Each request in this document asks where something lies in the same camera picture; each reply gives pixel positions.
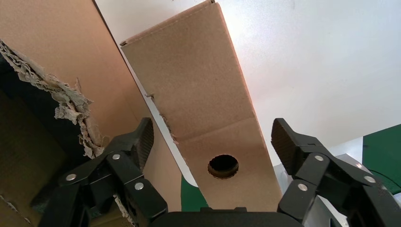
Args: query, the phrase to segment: corrugated cardboard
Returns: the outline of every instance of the corrugated cardboard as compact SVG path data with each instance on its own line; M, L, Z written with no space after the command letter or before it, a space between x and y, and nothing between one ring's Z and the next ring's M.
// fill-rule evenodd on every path
M36 226L40 214L29 203L60 167L65 154L21 100L11 100L0 90L0 110L0 226L13 226L24 218ZM11 216L2 223L10 210L6 202L16 208L18 220Z
M60 81L73 86L78 78L81 92L94 101L89 109L103 135L113 137L133 131L142 117L150 116L91 0L3 0L0 3L0 39ZM155 145L144 170L145 177L167 201L170 211L180 210L181 173L160 131L154 128ZM10 166L10 169L17 169L17 166ZM38 166L29 171L42 170ZM0 174L3 177L11 173ZM16 198L7 197L7 200L16 201ZM29 202L17 201L15 206L20 208ZM21 214L30 216L29 212L21 211Z
M279 187L219 5L195 6L126 40L122 50L208 204L276 210ZM239 163L229 179L208 173L222 154Z

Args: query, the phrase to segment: metal screw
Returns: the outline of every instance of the metal screw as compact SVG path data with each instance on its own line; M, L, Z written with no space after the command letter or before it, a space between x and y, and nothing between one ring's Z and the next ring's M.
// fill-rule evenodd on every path
M304 185L303 183L298 184L298 188L304 192L306 192L308 190L308 187L306 185Z
M376 180L371 176L365 176L364 179L369 181L370 183L376 183Z
M120 158L120 155L119 154L115 154L115 155L113 155L113 157L112 157L114 160L117 160L117 159L119 159Z
M318 161L323 161L322 156L316 155L314 158L316 158Z
M67 181L72 181L75 178L77 178L76 174L68 174L67 177L65 178Z
M143 188L143 183L139 182L135 184L135 189L136 190L141 190Z

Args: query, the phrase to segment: green surface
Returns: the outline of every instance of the green surface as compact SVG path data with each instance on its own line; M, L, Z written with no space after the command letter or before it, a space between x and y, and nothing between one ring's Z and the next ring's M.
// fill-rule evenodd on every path
M363 138L362 163L392 194L401 192L401 125Z
M201 207L208 207L199 188L190 185L182 176L181 179L181 210L200 211Z

